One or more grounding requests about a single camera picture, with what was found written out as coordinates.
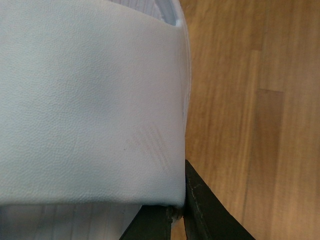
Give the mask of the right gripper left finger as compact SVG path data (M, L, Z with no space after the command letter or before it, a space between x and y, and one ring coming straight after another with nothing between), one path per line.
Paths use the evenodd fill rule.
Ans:
M170 240L172 222L171 206L143 205L120 240Z

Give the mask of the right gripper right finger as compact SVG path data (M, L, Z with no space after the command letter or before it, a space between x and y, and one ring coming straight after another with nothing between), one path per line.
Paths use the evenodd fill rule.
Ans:
M185 161L186 201L183 213L188 240L253 240L227 211L188 160Z

